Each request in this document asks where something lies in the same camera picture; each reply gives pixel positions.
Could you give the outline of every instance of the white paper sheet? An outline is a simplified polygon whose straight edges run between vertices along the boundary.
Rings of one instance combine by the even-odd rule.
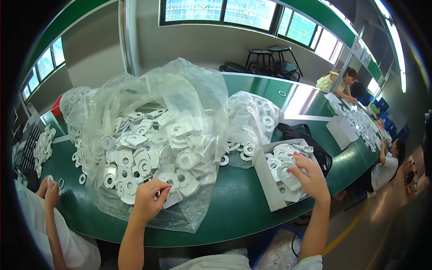
[[[337,104],[341,104],[342,101],[340,101],[340,99],[338,97],[336,97],[333,93],[328,93],[325,94],[324,97],[328,100],[328,101],[333,101]]]

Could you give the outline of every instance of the white sleeve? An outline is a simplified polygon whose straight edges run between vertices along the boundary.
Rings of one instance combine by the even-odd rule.
[[[292,270],[322,270],[322,261],[323,258],[321,255],[306,257],[299,261],[299,263]]]
[[[384,167],[386,168],[397,168],[397,158],[389,158],[388,156],[385,157],[385,164]]]

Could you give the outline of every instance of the yellow top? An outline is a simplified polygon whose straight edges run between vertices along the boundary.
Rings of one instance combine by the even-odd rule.
[[[317,81],[317,87],[322,90],[327,90],[330,92],[330,89],[333,85],[333,81],[331,80],[331,75],[339,76],[339,73],[336,73],[334,71],[330,71],[327,75],[322,76]],[[343,83],[343,80],[340,80],[339,86],[337,90],[344,92],[346,88],[346,84]]]

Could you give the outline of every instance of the open cardboard box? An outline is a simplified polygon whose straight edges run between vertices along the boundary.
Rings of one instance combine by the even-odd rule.
[[[279,188],[276,184],[276,181],[274,180],[273,174],[270,171],[270,167],[264,155],[265,153],[273,154],[273,148],[283,143],[287,143],[287,144],[295,143],[303,146],[308,145],[304,139],[292,139],[292,140],[269,143],[263,145],[258,150],[256,150],[256,152],[254,153],[254,157],[252,159],[252,163],[254,164],[255,170],[257,171],[258,178],[260,179],[260,183],[264,190],[264,195],[266,196],[267,203],[270,207],[271,212],[274,212],[290,204],[293,204],[293,202],[291,201],[285,201],[284,198],[282,197],[282,194],[279,191]],[[311,154],[309,158],[312,159],[314,163],[318,164],[318,161],[313,154]],[[307,197],[308,196],[302,196],[297,202]]]

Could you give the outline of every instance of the white shirt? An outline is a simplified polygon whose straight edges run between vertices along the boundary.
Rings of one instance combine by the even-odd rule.
[[[195,258],[170,270],[251,270],[249,260],[243,255],[220,254]],[[292,270],[322,270],[322,256],[304,258]]]
[[[372,187],[375,191],[388,183],[397,171],[397,158],[390,152],[385,155],[385,163],[379,163],[371,172]]]
[[[42,256],[51,266],[51,269],[54,269],[53,254],[46,234],[45,200],[18,181],[14,182],[18,202],[27,227]],[[54,221],[66,267],[71,270],[99,269],[101,255],[96,241],[93,239],[93,243],[91,243],[71,231],[56,208],[54,208]]]

